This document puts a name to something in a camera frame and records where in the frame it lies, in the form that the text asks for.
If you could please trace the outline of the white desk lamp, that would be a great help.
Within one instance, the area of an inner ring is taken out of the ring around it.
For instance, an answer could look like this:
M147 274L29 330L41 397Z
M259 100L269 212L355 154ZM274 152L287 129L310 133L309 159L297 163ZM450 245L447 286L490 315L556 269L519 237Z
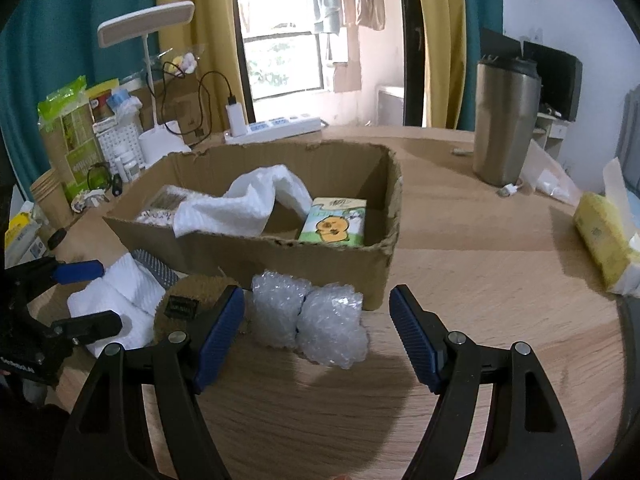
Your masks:
M189 24L194 14L194 3L190 0L160 4L139 11L111 18L98 26L96 34L101 48L109 48L123 41L140 37L146 70L146 83L151 97L153 127L139 136L139 143L146 168L170 153L188 151L183 141L176 139L177 133L158 122L156 92L149 51L149 36L159 30L177 25Z

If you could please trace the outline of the yellow curtain right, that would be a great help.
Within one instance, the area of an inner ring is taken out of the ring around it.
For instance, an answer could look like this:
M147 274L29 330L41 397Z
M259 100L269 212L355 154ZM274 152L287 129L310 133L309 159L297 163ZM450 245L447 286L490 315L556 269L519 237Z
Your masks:
M420 0L425 36L427 123L457 127L466 73L465 0Z

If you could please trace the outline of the white power strip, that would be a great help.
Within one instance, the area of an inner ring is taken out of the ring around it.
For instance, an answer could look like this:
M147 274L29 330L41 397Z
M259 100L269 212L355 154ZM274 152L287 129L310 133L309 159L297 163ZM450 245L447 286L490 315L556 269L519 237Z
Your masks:
M322 126L322 120L319 117L307 115L279 117L265 122L252 122L245 127L245 132L240 136L226 132L224 142L227 144L252 144L279 141L319 131Z

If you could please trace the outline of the green snack bag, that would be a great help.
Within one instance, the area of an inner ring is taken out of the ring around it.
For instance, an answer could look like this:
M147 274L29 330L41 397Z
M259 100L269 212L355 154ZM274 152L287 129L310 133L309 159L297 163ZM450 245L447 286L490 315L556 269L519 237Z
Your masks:
M69 202L88 191L89 170L104 162L86 89L86 77L81 75L37 106L39 133Z

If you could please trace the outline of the white perforated basket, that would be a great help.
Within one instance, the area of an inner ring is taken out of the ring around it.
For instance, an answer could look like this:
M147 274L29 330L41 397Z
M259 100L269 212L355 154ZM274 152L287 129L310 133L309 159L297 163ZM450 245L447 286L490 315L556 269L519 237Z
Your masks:
M102 127L94 127L94 136L99 143L104 160L110 165L111 170L116 169L116 158L120 153L131 152L137 159L140 167L145 166L139 136L142 133L142 125L139 118L134 118L126 124L113 124Z

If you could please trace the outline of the steel travel tumbler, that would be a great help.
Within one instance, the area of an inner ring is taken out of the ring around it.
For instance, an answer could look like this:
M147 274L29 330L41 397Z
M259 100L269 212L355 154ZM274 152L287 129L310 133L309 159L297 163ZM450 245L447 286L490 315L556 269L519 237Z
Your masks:
M473 171L502 188L518 180L533 139L541 90L537 65L486 55L477 63Z

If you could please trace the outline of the grey dotted socks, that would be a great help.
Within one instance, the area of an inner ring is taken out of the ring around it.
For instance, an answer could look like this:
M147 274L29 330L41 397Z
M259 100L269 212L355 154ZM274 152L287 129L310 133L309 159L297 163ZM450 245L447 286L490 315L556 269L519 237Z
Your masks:
M163 289L170 289L180 280L176 272L171 270L166 263L160 261L159 258L153 256L150 252L144 249L135 249L131 255L134 257L134 260L141 263L142 266L151 273L152 277L156 279L157 283L160 284Z

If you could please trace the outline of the black monitor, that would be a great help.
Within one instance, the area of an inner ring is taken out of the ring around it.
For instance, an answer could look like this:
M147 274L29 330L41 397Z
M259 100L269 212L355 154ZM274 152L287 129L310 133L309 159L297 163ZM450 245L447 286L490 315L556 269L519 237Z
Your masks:
M577 118L582 91L582 62L576 56L525 41L523 53L537 65L541 79L539 110L566 122Z

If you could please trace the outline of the clear plastic bag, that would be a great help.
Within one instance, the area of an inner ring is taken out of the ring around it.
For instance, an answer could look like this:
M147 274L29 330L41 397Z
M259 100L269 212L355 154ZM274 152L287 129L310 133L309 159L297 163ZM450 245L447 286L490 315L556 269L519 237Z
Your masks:
M577 207L582 197L582 191L562 166L535 140L529 142L520 178L532 190L563 204Z

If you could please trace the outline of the brown cardboard box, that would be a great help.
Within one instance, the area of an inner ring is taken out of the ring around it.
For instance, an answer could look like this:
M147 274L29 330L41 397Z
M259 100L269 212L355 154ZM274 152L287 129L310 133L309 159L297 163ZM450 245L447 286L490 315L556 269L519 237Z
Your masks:
M297 235L303 221L281 205L258 237L190 233L138 221L165 185L219 196L241 174L282 164L311 196L360 198L367 203L360 247L307 243ZM399 235L401 171L385 145L347 141L214 145L199 153L163 157L128 188L104 220L128 249L145 249L186 274L218 272L250 286L269 270L306 278L317 286L341 283L363 296L363 307L381 307Z

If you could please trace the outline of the brown paper cup stack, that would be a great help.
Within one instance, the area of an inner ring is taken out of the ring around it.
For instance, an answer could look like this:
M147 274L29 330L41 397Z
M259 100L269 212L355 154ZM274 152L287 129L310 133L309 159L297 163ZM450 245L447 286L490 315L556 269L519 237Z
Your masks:
M58 172L51 168L30 186L35 203L55 229L67 228L73 222L73 213L67 203Z

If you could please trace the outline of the yellow tissue pack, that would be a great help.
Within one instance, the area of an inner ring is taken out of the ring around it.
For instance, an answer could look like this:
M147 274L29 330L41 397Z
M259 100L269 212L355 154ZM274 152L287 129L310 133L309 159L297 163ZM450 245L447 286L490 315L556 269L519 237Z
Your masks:
M574 223L608 292L639 297L639 251L626 239L618 209L604 196L585 192Z

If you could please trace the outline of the white cloth in box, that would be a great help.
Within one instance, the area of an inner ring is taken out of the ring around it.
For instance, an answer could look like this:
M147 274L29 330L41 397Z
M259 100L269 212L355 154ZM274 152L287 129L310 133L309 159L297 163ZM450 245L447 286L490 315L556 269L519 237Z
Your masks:
M312 199L287 166L260 167L237 177L223 196L184 200L174 214L172 230L175 237L195 232L256 237L264 232L276 203L305 220Z

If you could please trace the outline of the clear bubble wrap bundle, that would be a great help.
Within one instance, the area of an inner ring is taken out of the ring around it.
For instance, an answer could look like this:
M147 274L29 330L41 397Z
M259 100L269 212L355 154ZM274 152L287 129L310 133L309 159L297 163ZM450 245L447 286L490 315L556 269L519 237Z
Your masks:
M248 322L264 346L293 350L308 361L348 370L364 361L369 336L361 324L363 294L350 285L265 271L252 279Z

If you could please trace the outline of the green cartoon tissue pack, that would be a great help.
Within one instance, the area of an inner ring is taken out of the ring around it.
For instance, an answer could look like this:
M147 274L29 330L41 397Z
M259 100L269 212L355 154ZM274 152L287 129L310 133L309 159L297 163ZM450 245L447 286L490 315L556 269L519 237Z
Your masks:
M362 246L367 201L360 198L318 197L298 239L301 242Z

